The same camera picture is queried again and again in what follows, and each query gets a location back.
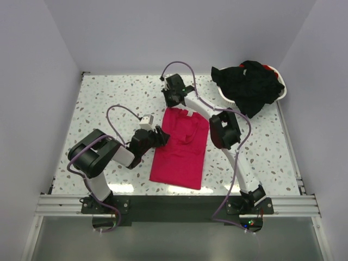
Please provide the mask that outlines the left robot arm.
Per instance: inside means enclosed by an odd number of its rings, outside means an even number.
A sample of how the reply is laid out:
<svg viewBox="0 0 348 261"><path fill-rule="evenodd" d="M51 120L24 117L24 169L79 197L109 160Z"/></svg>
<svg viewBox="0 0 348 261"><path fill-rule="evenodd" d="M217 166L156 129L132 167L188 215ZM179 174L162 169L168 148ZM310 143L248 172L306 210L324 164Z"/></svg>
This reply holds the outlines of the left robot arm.
<svg viewBox="0 0 348 261"><path fill-rule="evenodd" d="M102 214L117 214L119 207L108 187L104 169L113 160L131 170L140 164L148 150L165 146L169 139L170 134L156 126L154 130L136 130L131 141L123 145L95 129L69 150L67 171L82 177L93 201L88 208Z"/></svg>

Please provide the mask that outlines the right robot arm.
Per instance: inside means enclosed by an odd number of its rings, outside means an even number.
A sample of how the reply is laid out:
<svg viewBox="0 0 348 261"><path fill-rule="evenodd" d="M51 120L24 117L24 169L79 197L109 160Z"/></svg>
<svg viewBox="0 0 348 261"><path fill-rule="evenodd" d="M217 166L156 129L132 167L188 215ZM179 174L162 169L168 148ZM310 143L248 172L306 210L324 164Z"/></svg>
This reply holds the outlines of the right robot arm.
<svg viewBox="0 0 348 261"><path fill-rule="evenodd" d="M193 86L186 86L178 74L166 78L160 76L160 80L164 82L162 93L167 107L181 104L209 121L211 141L225 154L233 168L233 177L238 180L243 199L242 207L247 213L255 213L266 199L266 192L261 181L253 173L250 163L240 154L245 140L241 139L241 130L236 118L238 112L204 100Z"/></svg>

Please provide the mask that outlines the pink t shirt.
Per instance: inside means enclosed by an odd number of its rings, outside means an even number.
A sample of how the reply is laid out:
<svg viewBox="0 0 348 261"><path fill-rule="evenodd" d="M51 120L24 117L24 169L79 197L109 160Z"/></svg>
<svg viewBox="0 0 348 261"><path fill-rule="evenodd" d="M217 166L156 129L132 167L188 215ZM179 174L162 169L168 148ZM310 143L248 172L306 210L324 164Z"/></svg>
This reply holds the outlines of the pink t shirt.
<svg viewBox="0 0 348 261"><path fill-rule="evenodd" d="M162 130L167 144L155 150L150 181L200 190L209 123L198 113L167 108Z"/></svg>

